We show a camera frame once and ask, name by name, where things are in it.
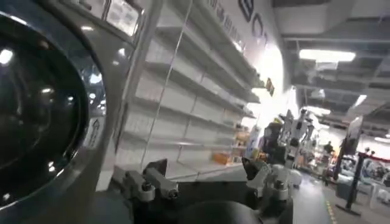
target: person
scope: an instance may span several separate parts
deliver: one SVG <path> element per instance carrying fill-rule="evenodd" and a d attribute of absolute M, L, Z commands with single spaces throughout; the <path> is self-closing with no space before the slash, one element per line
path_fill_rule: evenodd
<path fill-rule="evenodd" d="M 333 150 L 333 146 L 332 146 L 332 142 L 331 141 L 328 141 L 328 144 L 326 144 L 324 146 L 324 150 L 329 153 L 329 154 L 332 154 L 332 152 L 334 152 Z"/>

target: black lettering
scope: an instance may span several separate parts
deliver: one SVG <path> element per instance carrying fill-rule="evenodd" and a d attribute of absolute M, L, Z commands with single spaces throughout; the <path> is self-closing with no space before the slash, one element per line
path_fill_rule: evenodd
<path fill-rule="evenodd" d="M 227 29 L 227 33 L 230 33 L 230 29 L 232 28 L 232 20 L 229 16 L 226 16 L 224 26 Z"/>
<path fill-rule="evenodd" d="M 209 4 L 213 9 L 215 9 L 215 7 L 217 6 L 217 0 L 208 0 L 208 4 Z"/>
<path fill-rule="evenodd" d="M 217 8 L 217 17 L 219 18 L 219 22 L 220 23 L 224 22 L 224 20 L 225 20 L 225 9 L 220 4 L 218 4 L 218 8 Z"/>
<path fill-rule="evenodd" d="M 235 26 L 232 27 L 232 30 L 230 31 L 230 33 L 231 33 L 233 40 L 237 41 L 237 29 Z"/>
<path fill-rule="evenodd" d="M 263 35 L 263 22 L 258 13 L 255 14 L 252 21 L 252 35 L 257 38 L 261 38 Z"/>
<path fill-rule="evenodd" d="M 238 0 L 238 6 L 242 11 L 245 20 L 249 23 L 255 9 L 254 0 Z"/>

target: white shelf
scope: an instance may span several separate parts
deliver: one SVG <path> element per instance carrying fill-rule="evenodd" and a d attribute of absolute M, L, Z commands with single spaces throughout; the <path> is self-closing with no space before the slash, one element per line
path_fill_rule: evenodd
<path fill-rule="evenodd" d="M 167 39 L 171 44 L 176 44 L 179 40 L 181 27 L 159 27 L 157 34 Z M 203 49 L 201 44 L 194 41 L 189 29 L 184 28 L 182 40 L 179 45 L 179 52 L 183 52 L 190 59 L 198 62 L 207 72 L 216 77 L 224 86 L 232 90 L 238 97 L 248 101 L 258 103 L 259 98 L 252 93 L 250 84 L 256 83 L 251 81 L 250 84 L 241 80 L 241 78 L 234 76 L 228 72 L 223 66 L 217 63 L 213 51 L 210 49 Z M 254 87 L 264 88 L 260 82 Z"/>
<path fill-rule="evenodd" d="M 157 75 L 162 75 L 163 77 L 166 77 L 168 75 L 169 71 L 169 65 L 164 63 L 151 63 L 147 62 L 145 63 L 145 68 L 149 69 L 150 71 L 155 72 Z M 180 86 L 185 86 L 187 89 L 190 89 L 192 92 L 196 93 L 198 96 L 201 96 L 207 100 L 211 100 L 224 108 L 228 110 L 232 110 L 238 114 L 241 114 L 245 117 L 251 117 L 255 118 L 253 114 L 245 112 L 243 109 L 241 109 L 239 106 L 235 105 L 234 103 L 228 101 L 227 99 L 221 97 L 218 94 L 213 93 L 206 87 L 202 86 L 199 82 L 185 76 L 184 74 L 180 73 L 176 69 L 172 69 L 171 75 L 169 77 L 170 80 L 173 82 L 178 83 Z"/>
<path fill-rule="evenodd" d="M 136 97 L 134 102 L 142 107 L 150 108 L 152 110 L 156 110 L 158 107 L 158 102 L 153 101 L 153 100 L 140 98 L 140 97 Z M 187 117 L 187 118 L 190 118 L 192 120 L 203 122 L 203 123 L 208 124 L 208 125 L 213 125 L 213 126 L 218 127 L 218 128 L 223 128 L 223 129 L 228 130 L 228 131 L 235 131 L 236 130 L 232 126 L 229 126 L 226 124 L 221 124 L 221 123 L 215 122 L 213 120 L 210 120 L 210 119 L 207 119 L 207 118 L 195 115 L 195 114 L 189 114 L 189 113 L 186 113 L 184 111 L 180 111 L 180 110 L 176 110 L 176 109 L 173 109 L 170 107 L 166 107 L 162 104 L 160 105 L 160 111 L 162 113 L 170 113 L 170 114 L 175 114 L 178 116 Z"/>
<path fill-rule="evenodd" d="M 147 143 L 146 135 L 139 135 L 130 131 L 122 132 L 122 141 L 138 141 L 141 143 Z M 238 147 L 233 145 L 220 145 L 212 142 L 197 142 L 190 139 L 166 139 L 166 138 L 150 138 L 150 144 L 153 145 L 176 145 L 176 146 L 190 146 L 198 148 L 208 148 L 214 152 L 219 150 L 245 150 L 245 147 Z"/>
<path fill-rule="evenodd" d="M 172 0 L 172 5 L 183 15 L 186 14 L 189 0 Z M 250 83 L 254 88 L 262 88 L 264 84 L 257 77 L 256 71 L 246 60 L 244 55 L 235 47 L 230 37 L 223 28 L 216 22 L 204 5 L 206 1 L 193 1 L 188 22 L 195 24 L 210 44 L 231 63 L 240 76 Z"/>
<path fill-rule="evenodd" d="M 196 170 L 200 174 L 221 171 L 221 170 L 242 166 L 241 163 L 222 165 L 212 160 L 193 160 L 193 161 L 189 160 L 189 161 L 179 161 L 179 163 L 183 164 L 186 167 L 189 167 L 190 169 Z"/>

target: black pole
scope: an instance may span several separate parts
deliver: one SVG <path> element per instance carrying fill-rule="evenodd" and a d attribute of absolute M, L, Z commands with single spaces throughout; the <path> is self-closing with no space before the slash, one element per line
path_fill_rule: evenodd
<path fill-rule="evenodd" d="M 346 204 L 347 209 L 351 209 L 353 199 L 355 198 L 356 195 L 356 188 L 358 186 L 358 182 L 360 179 L 360 173 L 361 173 L 361 168 L 363 166 L 363 161 L 367 157 L 366 154 L 364 153 L 359 153 L 359 160 L 358 160 L 358 165 L 356 166 L 356 171 L 355 171 L 355 176 L 353 177 L 351 189 L 349 190 L 349 196 Z"/>
<path fill-rule="evenodd" d="M 363 167 L 364 159 L 366 159 L 367 157 L 368 157 L 367 154 L 359 153 L 359 160 L 358 160 L 358 164 L 356 165 L 355 176 L 353 177 L 352 185 L 351 185 L 351 188 L 349 190 L 349 196 L 348 196 L 348 200 L 347 200 L 347 204 L 346 204 L 345 208 L 343 208 L 340 205 L 336 205 L 337 208 L 342 209 L 342 210 L 344 210 L 348 213 L 351 213 L 353 215 L 360 215 L 358 212 L 351 210 L 351 207 L 353 204 L 353 200 L 355 199 L 355 196 L 356 196 L 356 187 L 357 187 L 359 179 L 360 179 L 361 168 Z"/>

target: ceiling beam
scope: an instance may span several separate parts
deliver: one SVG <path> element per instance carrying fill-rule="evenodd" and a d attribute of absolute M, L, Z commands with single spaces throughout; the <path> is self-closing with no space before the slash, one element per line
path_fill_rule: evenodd
<path fill-rule="evenodd" d="M 336 27 L 316 34 L 284 33 L 286 40 L 293 41 L 329 41 L 345 43 L 390 43 L 389 21 L 346 21 Z"/>

